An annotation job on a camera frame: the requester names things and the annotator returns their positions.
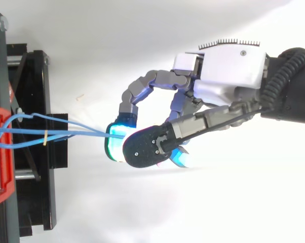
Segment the black cable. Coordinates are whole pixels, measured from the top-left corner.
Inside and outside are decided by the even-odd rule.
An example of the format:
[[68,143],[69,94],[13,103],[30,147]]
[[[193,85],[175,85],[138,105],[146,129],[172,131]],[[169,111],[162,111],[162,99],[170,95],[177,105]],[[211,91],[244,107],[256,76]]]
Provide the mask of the black cable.
[[303,48],[286,50],[279,57],[287,58],[287,61],[265,85],[260,97],[261,105],[265,108],[274,108],[274,103],[284,87],[305,66],[305,49]]

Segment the robotic hand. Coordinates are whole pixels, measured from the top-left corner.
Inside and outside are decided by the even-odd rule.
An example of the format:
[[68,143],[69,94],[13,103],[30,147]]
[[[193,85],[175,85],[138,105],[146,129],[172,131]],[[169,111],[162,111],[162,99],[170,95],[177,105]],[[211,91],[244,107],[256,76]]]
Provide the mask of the robotic hand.
[[[171,71],[149,71],[129,85],[119,116],[107,132],[131,133],[136,127],[136,104],[154,87],[178,90],[169,118],[126,141],[106,138],[106,154],[113,160],[124,156],[138,168],[169,158],[184,167],[181,157],[187,152],[181,144],[185,141],[240,126],[255,114],[305,123],[305,49],[289,49],[271,58],[258,42],[225,39],[202,45],[194,53],[178,54]],[[212,108],[198,112],[203,105]]]

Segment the blue cable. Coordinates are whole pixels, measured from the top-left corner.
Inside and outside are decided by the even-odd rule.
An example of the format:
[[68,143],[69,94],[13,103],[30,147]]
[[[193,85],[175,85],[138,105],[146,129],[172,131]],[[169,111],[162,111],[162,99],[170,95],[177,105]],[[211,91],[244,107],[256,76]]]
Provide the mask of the blue cable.
[[[65,137],[65,136],[63,136],[63,135],[53,135],[53,136],[48,137],[47,141],[52,141],[52,140],[59,139],[59,138],[62,138],[62,137]],[[44,140],[45,140],[45,138],[40,138],[40,139],[36,139],[36,140],[24,142],[24,143],[17,143],[17,144],[0,143],[0,148],[6,148],[6,149],[23,148],[23,147],[28,147],[28,146],[43,143]]]
[[[57,122],[63,122],[63,123],[69,123],[69,124],[73,124],[73,125],[77,125],[83,128],[86,128],[88,130],[94,131],[94,133],[91,132],[83,132],[83,131],[60,131],[60,130],[48,130],[48,134],[54,134],[54,136],[50,136],[47,138],[47,141],[62,141],[68,138],[73,137],[74,135],[86,135],[86,136],[96,136],[96,137],[114,137],[114,138],[119,138],[119,139],[123,139],[124,136],[120,136],[120,135],[112,135],[112,134],[106,134],[104,132],[101,132],[99,130],[93,129],[91,127],[88,127],[86,125],[83,125],[81,123],[76,123],[74,121],[68,121],[68,120],[63,120],[63,119],[59,119],[59,118],[54,118],[54,117],[50,117],[50,116],[46,116],[46,115],[41,115],[38,113],[33,113],[31,115],[26,115],[26,114],[16,114],[11,116],[10,118],[8,118],[6,120],[6,122],[3,124],[3,126],[0,128],[0,139],[3,135],[3,133],[22,133],[22,134],[35,134],[35,135],[44,135],[45,134],[45,130],[28,130],[28,129],[8,129],[7,127],[9,126],[9,124],[17,119],[17,118],[27,118],[27,119],[31,119],[34,116],[38,116],[44,119],[49,119],[49,120],[55,120]],[[19,144],[2,144],[0,143],[0,148],[8,148],[8,149],[15,149],[15,148],[22,148],[22,147],[28,147],[28,146],[32,146],[35,144],[40,144],[44,142],[44,138],[41,139],[37,139],[37,140],[33,140],[33,141],[28,141],[28,142],[24,142],[24,143],[19,143]]]
[[38,114],[38,113],[32,113],[31,115],[32,116],[38,116],[38,117],[41,117],[41,118],[44,118],[44,119],[48,119],[48,120],[55,120],[57,122],[73,124],[73,125],[76,125],[76,126],[80,126],[80,127],[86,128],[86,129],[91,130],[91,131],[96,132],[96,133],[103,133],[103,132],[101,132],[99,130],[96,130],[94,128],[88,127],[88,126],[86,126],[84,124],[81,124],[81,123],[76,123],[74,121],[54,118],[54,117],[50,117],[50,116],[47,116],[47,115],[41,115],[41,114]]
[[[0,133],[18,133],[18,134],[33,134],[33,135],[44,135],[46,130],[34,130],[34,129],[17,129],[17,128],[0,128]],[[123,139],[124,136],[113,135],[108,133],[93,133],[85,131],[67,131],[67,130],[47,130],[48,135],[84,135],[92,137],[112,137]]]

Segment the yellow tape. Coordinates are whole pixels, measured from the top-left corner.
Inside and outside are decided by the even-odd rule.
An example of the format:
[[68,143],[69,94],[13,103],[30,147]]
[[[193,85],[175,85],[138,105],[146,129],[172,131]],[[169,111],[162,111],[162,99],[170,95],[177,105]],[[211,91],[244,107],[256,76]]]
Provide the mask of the yellow tape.
[[48,139],[48,130],[45,131],[45,139],[43,141],[43,146],[47,145],[47,139]]

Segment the white wall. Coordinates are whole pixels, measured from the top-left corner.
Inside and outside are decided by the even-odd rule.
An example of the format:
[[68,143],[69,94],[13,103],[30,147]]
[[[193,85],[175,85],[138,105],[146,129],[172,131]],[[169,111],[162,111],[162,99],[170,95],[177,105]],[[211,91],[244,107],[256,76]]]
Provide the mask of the white wall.
[[[127,85],[178,52],[221,37],[272,56],[305,48],[305,0],[0,0],[0,12],[9,43],[51,56],[52,111],[101,130]],[[139,126],[163,122],[172,96],[140,104]],[[55,171],[58,224],[21,242],[305,242],[304,130],[257,117],[207,134],[187,146],[189,170],[138,170],[109,161],[103,139],[72,138]]]

